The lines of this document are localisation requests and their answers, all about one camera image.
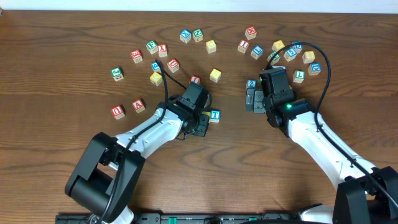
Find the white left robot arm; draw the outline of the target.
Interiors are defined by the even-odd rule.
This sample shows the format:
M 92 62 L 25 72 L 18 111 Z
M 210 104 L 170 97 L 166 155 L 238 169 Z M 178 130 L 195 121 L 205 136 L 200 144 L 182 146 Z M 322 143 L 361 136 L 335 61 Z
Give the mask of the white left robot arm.
M 97 223 L 131 223 L 128 207 L 146 159 L 180 133 L 204 136 L 211 95 L 172 96 L 134 129 L 115 137 L 100 132 L 87 145 L 65 194 L 98 217 Z

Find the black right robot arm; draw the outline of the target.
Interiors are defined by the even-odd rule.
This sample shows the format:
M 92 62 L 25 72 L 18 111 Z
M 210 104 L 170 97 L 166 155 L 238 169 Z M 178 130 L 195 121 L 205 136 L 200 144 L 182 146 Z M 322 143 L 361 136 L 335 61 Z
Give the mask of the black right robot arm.
M 342 141 L 292 90 L 264 95 L 247 89 L 246 109 L 265 113 L 271 126 L 305 149 L 336 189 L 335 204 L 299 211 L 297 223 L 397 223 L 397 172 L 377 168 Z

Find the blue T block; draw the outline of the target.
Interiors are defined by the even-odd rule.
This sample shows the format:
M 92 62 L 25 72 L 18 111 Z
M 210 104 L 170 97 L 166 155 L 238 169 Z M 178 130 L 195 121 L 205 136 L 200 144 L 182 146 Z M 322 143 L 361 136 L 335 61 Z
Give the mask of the blue T block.
M 220 110 L 211 110 L 210 122 L 219 123 L 220 119 L 221 119 L 221 111 Z

